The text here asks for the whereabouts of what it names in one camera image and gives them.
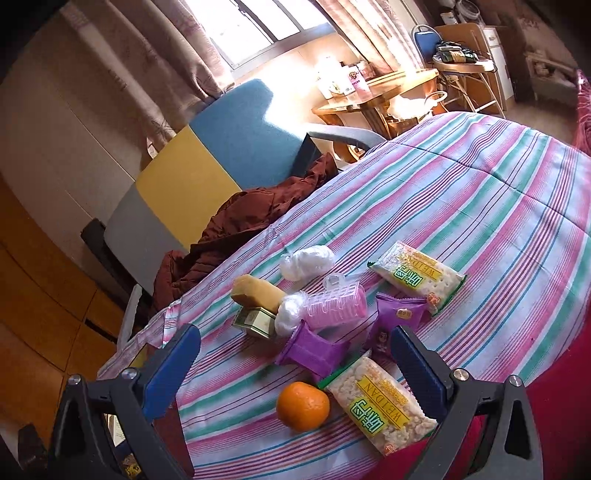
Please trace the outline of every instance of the purple package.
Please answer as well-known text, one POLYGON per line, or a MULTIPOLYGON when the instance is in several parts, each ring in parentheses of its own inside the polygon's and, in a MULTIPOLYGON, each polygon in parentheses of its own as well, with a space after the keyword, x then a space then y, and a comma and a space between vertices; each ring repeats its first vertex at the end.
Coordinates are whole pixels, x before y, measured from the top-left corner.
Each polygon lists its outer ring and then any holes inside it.
POLYGON ((276 365, 297 364, 312 372, 315 381, 328 377, 345 359, 351 342, 329 342, 313 333, 302 320, 275 360, 276 365))
POLYGON ((426 299, 395 299, 385 293, 376 293, 378 318, 369 331, 363 344, 365 350, 371 348, 373 355, 390 355, 390 332, 398 325, 406 325, 417 331, 421 321, 431 318, 426 299))

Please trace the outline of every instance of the wooden side table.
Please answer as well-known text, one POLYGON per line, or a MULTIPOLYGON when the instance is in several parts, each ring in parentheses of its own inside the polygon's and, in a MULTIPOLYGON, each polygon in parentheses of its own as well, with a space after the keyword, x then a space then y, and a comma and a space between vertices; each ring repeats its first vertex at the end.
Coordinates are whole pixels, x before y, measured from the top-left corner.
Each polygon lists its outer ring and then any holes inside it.
MULTIPOLYGON (((327 125, 343 126, 340 114, 361 112, 374 132, 391 140, 396 135, 392 135, 385 119, 390 99, 421 85, 425 96, 433 93, 437 89, 437 75, 436 69, 420 69, 411 74, 405 71, 390 73, 370 80, 368 82, 370 92, 367 94, 355 92, 351 95, 326 100, 313 108, 312 113, 327 125)), ((348 145, 335 142, 334 149, 341 159, 349 163, 357 161, 348 145)))

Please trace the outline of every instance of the blue gripper pad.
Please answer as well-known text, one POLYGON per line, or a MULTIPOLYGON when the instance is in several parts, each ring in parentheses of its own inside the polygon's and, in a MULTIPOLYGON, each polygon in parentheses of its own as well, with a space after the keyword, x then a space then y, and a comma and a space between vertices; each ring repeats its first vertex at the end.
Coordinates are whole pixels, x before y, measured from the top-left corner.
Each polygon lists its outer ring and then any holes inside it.
POLYGON ((148 421, 165 415, 200 348, 199 329, 187 324, 148 359, 134 388, 143 399, 142 412, 148 421))
POLYGON ((404 375, 408 386, 413 391, 424 414, 429 418, 441 422, 447 416, 447 402, 450 400, 453 392, 453 383, 450 380, 446 388, 446 385, 441 382, 440 377, 433 371, 424 355, 429 356, 430 360, 437 362, 434 356, 429 355, 434 354, 439 359, 439 362, 441 362, 437 366, 440 373, 448 377, 450 372, 449 367, 436 352, 427 350, 412 331, 410 331, 410 334, 422 347, 423 352, 421 353, 403 328, 406 329, 407 327, 396 327, 390 334, 392 358, 398 364, 400 371, 404 375))

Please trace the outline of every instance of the blue cushion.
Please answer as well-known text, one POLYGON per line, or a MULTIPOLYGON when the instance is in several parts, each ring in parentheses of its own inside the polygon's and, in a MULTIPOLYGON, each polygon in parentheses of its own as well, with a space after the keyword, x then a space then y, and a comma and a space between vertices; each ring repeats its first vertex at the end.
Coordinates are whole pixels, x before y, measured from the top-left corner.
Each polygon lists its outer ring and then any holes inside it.
POLYGON ((269 113, 272 100, 273 92, 264 82, 250 80, 224 94, 189 123, 243 190, 285 180, 306 134, 302 125, 289 121, 285 107, 269 113))
POLYGON ((415 32, 414 41, 426 63, 433 62, 437 45, 441 43, 441 37, 437 32, 415 32))

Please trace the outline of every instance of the striped bed sheet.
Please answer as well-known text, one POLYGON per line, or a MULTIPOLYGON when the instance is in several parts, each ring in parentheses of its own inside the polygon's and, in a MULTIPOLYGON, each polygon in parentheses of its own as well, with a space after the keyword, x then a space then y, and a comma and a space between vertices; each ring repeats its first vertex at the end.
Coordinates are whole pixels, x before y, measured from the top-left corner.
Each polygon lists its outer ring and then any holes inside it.
MULTIPOLYGON (((325 330, 360 346, 376 318, 377 291, 393 288, 366 267, 396 240, 468 274, 418 337, 451 367, 476 378, 527 383, 582 326, 591 286, 591 158, 536 130, 458 112, 437 115, 371 151, 248 242, 148 326, 101 370, 117 375, 141 346, 160 346, 192 322, 201 352, 177 393, 199 479, 355 479, 380 455, 338 407, 313 432, 294 434, 275 416, 301 368, 273 364, 278 347, 232 327, 241 274, 295 290, 281 254, 315 244, 335 252, 335 271, 356 275, 369 318, 325 330)), ((319 291, 321 280, 305 286, 319 291)))

